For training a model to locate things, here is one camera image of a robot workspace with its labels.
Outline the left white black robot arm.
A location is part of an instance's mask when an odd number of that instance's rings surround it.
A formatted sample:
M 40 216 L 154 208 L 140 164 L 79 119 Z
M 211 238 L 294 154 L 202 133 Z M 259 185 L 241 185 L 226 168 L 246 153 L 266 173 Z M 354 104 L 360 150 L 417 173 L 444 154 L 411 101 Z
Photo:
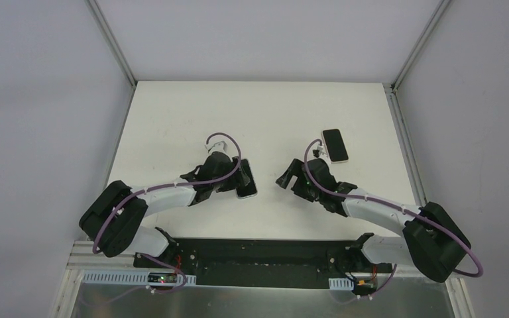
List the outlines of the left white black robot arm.
M 172 183 L 134 190 L 121 180 L 110 183 L 79 221 L 93 241 L 93 253 L 108 258 L 129 251 L 147 254 L 160 268 L 171 266 L 178 242 L 160 227 L 146 227 L 149 215 L 177 207 L 191 207 L 208 200 L 214 192 L 234 191 L 239 199 L 256 195 L 248 160 L 212 152 L 199 166 Z

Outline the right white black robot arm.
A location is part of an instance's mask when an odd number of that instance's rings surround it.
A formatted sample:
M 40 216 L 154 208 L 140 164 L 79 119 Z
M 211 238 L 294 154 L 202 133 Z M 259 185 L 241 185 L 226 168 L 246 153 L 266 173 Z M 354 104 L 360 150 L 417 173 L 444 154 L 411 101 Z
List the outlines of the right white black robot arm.
M 320 158 L 292 160 L 276 184 L 318 202 L 330 213 L 362 219 L 394 233 L 392 237 L 365 233 L 348 247 L 351 266 L 360 272 L 374 264 L 403 264 L 414 266 L 434 282 L 444 282 L 457 272 L 471 247 L 439 204 L 405 206 L 372 195 L 355 184 L 336 180 Z

